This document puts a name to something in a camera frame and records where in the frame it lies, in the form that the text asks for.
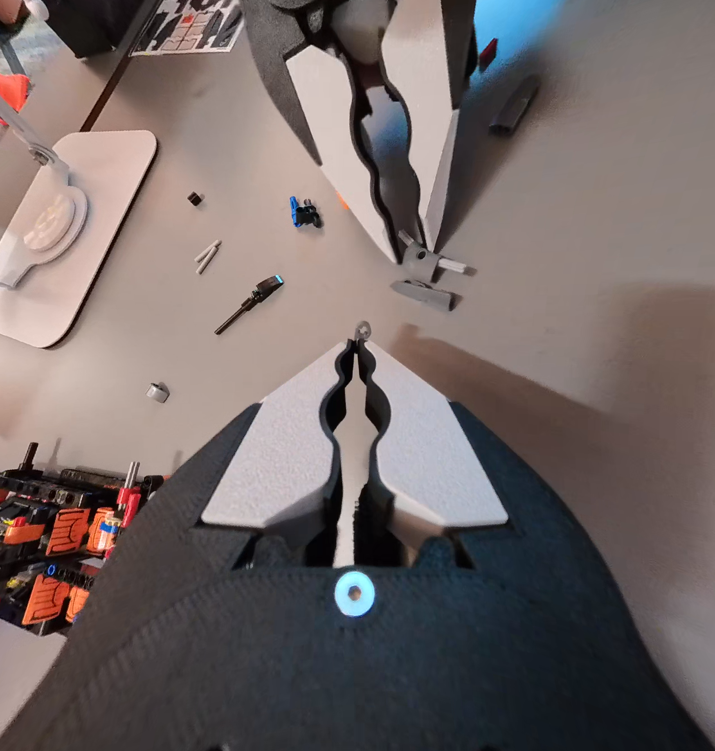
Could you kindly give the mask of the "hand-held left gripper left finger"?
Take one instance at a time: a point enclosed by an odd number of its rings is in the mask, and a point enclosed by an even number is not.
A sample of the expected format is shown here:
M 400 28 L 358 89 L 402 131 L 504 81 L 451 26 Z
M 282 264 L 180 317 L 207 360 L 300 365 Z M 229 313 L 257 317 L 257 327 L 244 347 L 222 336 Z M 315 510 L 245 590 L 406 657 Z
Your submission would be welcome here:
M 355 351 L 355 340 L 338 343 L 256 405 L 200 527 L 278 537 L 306 566 L 333 566 L 343 498 L 334 432 Z

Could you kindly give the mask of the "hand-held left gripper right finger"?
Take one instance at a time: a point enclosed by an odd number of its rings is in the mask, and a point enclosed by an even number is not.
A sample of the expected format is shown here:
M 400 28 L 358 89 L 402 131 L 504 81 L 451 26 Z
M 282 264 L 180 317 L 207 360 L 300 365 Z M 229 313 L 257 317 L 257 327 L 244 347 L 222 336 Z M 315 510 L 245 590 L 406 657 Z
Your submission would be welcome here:
M 402 550 L 505 526 L 508 512 L 446 396 L 374 343 L 356 344 L 377 436 L 354 513 L 354 562 L 400 566 Z

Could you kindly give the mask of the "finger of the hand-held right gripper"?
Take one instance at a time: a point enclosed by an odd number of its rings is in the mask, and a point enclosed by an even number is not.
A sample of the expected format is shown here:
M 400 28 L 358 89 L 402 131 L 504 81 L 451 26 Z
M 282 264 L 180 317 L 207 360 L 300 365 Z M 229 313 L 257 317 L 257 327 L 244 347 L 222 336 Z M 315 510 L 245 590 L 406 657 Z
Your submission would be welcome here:
M 409 164 L 419 185 L 426 248 L 436 250 L 459 111 L 454 108 L 440 1 L 398 1 L 381 42 L 385 73 L 409 123 Z
M 374 244 L 392 264 L 398 264 L 390 216 L 378 205 L 375 169 L 358 146 L 356 92 L 346 61 L 308 46 L 286 65 L 324 175 Z

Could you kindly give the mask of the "long light grey lego axle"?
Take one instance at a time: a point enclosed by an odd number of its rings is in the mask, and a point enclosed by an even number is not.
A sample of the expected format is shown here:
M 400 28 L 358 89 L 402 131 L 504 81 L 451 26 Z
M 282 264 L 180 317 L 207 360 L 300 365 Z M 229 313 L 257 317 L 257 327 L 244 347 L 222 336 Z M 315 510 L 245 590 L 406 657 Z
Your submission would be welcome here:
M 407 246 L 412 239 L 415 240 L 412 236 L 410 236 L 404 230 L 400 230 L 398 232 L 398 238 L 405 244 L 405 246 Z M 454 272 L 454 273 L 460 273 L 462 275 L 467 272 L 467 267 L 466 267 L 465 264 L 463 264 L 461 262 L 458 262 L 458 261 L 453 261 L 453 260 L 451 260 L 449 258 L 446 258 L 446 257 L 442 256 L 442 255 L 439 255 L 439 256 L 441 256 L 441 260 L 440 260 L 438 269 L 440 269 L 440 270 L 446 270 L 446 271 L 451 271 L 451 272 Z

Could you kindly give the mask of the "dark grey curved lego panel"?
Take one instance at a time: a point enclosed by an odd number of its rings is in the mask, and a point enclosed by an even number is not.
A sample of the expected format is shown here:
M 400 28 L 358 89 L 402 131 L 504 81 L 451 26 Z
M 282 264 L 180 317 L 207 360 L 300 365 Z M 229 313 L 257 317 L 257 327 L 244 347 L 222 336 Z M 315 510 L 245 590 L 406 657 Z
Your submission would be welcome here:
M 442 312 L 449 312 L 454 308 L 455 295 L 453 293 L 432 287 L 417 280 L 396 280 L 391 283 L 390 287 L 404 297 L 431 306 Z
M 518 129 L 540 90 L 540 76 L 525 77 L 513 90 L 502 109 L 489 125 L 489 133 L 496 137 L 510 137 Z

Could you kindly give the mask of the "lego sticker sheet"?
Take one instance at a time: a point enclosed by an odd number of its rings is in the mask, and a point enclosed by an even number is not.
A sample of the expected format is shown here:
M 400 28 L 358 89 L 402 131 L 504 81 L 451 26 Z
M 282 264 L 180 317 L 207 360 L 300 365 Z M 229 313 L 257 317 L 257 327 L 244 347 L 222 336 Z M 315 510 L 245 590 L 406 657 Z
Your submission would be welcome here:
M 244 26 L 240 1 L 158 2 L 130 56 L 229 52 Z

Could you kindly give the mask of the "black lego axle with connector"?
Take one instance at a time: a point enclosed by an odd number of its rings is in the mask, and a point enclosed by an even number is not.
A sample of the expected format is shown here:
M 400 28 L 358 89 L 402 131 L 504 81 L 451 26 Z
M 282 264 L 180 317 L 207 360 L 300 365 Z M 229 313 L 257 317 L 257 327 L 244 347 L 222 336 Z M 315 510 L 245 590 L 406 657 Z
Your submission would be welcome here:
M 283 285 L 284 280 L 278 275 L 268 277 L 262 282 L 259 282 L 249 296 L 241 303 L 240 307 L 214 330 L 214 334 L 216 336 L 221 335 L 221 333 L 226 331 L 232 324 L 239 320 L 242 315 L 250 312 L 257 305 L 267 300 Z

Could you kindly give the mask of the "partly built lego model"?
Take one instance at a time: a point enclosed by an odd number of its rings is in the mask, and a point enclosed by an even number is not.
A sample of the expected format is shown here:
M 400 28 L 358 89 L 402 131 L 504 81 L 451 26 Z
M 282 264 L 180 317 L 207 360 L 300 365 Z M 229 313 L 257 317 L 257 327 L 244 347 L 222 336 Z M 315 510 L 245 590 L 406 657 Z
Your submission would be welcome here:
M 37 636 L 66 635 L 99 572 L 138 513 L 169 480 L 36 465 L 37 442 L 0 471 L 0 620 Z

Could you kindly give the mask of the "black connector with blue pin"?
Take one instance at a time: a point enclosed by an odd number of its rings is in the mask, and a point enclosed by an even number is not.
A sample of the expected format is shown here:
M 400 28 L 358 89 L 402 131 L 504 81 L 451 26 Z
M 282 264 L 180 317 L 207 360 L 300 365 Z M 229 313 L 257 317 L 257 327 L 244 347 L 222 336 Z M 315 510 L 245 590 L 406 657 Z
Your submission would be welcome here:
M 291 219 L 295 228 L 305 226 L 313 226 L 317 229 L 323 228 L 324 224 L 321 215 L 310 199 L 306 199 L 300 204 L 295 196 L 291 196 L 289 203 Z

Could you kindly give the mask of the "white book stand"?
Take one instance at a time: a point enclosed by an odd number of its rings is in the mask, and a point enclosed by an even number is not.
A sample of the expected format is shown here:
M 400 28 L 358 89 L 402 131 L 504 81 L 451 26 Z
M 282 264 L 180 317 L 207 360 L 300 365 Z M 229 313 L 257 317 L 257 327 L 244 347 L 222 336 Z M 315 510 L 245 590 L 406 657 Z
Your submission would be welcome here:
M 47 145 L 0 95 L 39 171 L 0 239 L 0 335 L 48 349 L 72 327 L 157 153 L 147 130 Z

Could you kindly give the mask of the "red orange object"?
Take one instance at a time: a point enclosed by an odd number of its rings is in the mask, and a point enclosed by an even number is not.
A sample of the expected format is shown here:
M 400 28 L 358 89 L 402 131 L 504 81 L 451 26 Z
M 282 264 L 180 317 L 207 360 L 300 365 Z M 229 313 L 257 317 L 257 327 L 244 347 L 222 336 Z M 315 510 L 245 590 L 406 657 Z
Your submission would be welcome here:
M 0 73 L 0 96 L 16 112 L 26 104 L 30 88 L 31 79 L 27 75 Z

